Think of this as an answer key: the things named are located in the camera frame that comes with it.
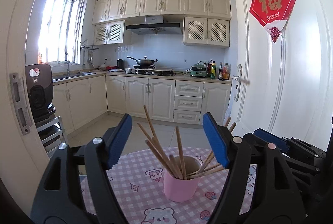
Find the kitchen sink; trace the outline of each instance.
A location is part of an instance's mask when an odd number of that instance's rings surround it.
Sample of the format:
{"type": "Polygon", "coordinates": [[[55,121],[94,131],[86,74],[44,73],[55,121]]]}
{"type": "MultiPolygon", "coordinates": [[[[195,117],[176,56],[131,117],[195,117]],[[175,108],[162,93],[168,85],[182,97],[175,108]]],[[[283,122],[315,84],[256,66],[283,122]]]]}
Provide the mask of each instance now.
{"type": "Polygon", "coordinates": [[[59,76],[53,76],[53,80],[63,80],[63,79],[68,79],[68,78],[73,78],[73,77],[78,77],[78,76],[87,76],[87,75],[94,75],[96,73],[77,73],[77,74],[71,74],[71,75],[59,75],[59,76]]]}

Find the window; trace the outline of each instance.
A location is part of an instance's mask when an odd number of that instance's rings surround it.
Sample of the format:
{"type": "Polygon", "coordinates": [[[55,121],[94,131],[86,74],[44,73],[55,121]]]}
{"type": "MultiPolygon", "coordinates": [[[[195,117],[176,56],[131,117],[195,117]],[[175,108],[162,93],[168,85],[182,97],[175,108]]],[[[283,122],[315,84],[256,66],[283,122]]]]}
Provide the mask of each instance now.
{"type": "Polygon", "coordinates": [[[42,62],[61,65],[68,53],[71,63],[80,63],[79,28],[83,0],[46,0],[38,40],[42,62]]]}

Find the green appliance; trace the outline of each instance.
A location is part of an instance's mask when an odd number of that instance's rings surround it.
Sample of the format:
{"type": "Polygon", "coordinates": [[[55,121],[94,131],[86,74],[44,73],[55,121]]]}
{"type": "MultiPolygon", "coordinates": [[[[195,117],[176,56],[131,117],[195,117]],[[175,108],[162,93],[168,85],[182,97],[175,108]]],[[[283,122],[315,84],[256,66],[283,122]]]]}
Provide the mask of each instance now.
{"type": "Polygon", "coordinates": [[[202,63],[191,66],[191,76],[194,77],[207,77],[206,65],[202,63]]]}

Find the faucet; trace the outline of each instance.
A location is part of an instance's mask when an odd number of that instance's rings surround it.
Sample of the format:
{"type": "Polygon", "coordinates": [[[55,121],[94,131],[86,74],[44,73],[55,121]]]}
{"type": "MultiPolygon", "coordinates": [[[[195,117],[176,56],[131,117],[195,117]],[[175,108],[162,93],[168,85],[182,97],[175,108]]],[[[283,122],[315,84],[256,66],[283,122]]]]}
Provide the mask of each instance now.
{"type": "Polygon", "coordinates": [[[68,60],[68,53],[65,53],[65,63],[67,63],[67,75],[70,75],[70,71],[69,71],[69,63],[70,61],[68,60]]]}

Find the drawer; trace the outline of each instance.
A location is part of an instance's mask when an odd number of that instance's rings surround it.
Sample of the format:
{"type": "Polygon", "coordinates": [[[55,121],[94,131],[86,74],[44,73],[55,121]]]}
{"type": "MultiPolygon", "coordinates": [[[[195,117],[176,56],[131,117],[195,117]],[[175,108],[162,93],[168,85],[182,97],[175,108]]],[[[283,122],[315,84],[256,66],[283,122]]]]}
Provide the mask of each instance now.
{"type": "Polygon", "coordinates": [[[187,110],[174,110],[174,122],[199,124],[200,112],[187,110]]]}
{"type": "Polygon", "coordinates": [[[176,80],[176,95],[202,97],[203,90],[203,82],[188,82],[176,80]]]}
{"type": "Polygon", "coordinates": [[[179,96],[174,97],[174,109],[200,111],[203,99],[201,97],[179,96]]]}

